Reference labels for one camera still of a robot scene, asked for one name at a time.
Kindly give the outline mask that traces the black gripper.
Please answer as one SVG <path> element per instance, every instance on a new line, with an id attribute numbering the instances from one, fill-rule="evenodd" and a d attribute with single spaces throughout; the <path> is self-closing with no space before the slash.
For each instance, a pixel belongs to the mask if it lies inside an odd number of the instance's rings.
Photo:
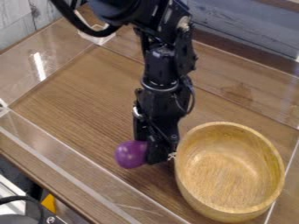
<path id="1" fill-rule="evenodd" d="M 135 90 L 135 140 L 147 145 L 146 162 L 166 162 L 176 152 L 179 121 L 194 109 L 195 92 L 190 78 L 179 80 L 172 88 L 143 86 Z"/>

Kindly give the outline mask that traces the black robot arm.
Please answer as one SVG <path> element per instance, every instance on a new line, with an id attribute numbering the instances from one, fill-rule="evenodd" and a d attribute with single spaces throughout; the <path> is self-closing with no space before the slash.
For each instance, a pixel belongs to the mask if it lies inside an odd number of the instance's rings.
<path id="1" fill-rule="evenodd" d="M 182 0 L 87 0 L 107 28 L 96 31 L 64 0 L 51 0 L 70 23 L 92 37 L 104 38 L 132 25 L 144 57 L 142 87 L 135 90 L 135 139 L 116 148 L 126 169 L 155 165 L 176 153 L 179 122 L 192 112 L 195 93 L 190 72 L 198 55 L 192 48 L 192 14 Z"/>

